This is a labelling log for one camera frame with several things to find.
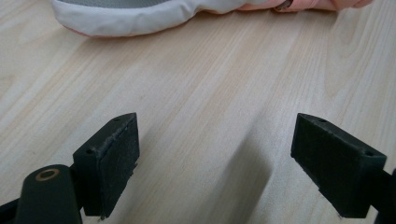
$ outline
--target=wooden table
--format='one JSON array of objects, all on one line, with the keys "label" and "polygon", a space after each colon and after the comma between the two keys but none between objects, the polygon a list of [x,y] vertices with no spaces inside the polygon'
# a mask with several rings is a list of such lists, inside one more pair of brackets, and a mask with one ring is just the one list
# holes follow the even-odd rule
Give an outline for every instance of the wooden table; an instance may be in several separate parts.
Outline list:
[{"label": "wooden table", "polygon": [[[103,223],[373,223],[340,218],[290,157],[298,112],[396,167],[396,1],[340,13],[199,13],[94,39],[49,1],[0,7],[0,204],[110,119],[138,116],[141,157]],[[97,223],[98,217],[84,217]]]}]

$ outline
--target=screw hole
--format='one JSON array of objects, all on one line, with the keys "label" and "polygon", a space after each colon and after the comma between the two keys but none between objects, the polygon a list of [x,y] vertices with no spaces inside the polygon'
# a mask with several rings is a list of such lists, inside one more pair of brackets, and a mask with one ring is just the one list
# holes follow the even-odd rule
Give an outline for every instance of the screw hole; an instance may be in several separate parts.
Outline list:
[{"label": "screw hole", "polygon": [[365,151],[364,155],[372,157],[372,156],[374,156],[374,153],[371,151]]},{"label": "screw hole", "polygon": [[35,177],[35,180],[36,181],[46,181],[46,180],[52,179],[53,177],[57,176],[58,174],[59,174],[58,169],[48,169],[48,170],[45,170],[45,171],[42,171],[41,173],[39,173]]}]

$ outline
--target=shoe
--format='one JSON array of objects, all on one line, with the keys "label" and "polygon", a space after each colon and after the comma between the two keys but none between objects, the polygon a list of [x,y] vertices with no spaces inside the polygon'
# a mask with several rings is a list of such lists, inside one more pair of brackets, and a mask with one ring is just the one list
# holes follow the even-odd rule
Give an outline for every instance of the shoe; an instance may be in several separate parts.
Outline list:
[{"label": "shoe", "polygon": [[337,1],[372,0],[52,0],[52,7],[57,21],[76,33],[115,37],[155,33],[180,25],[202,10],[219,14],[266,8],[288,12],[316,6],[337,10],[333,3]]}]

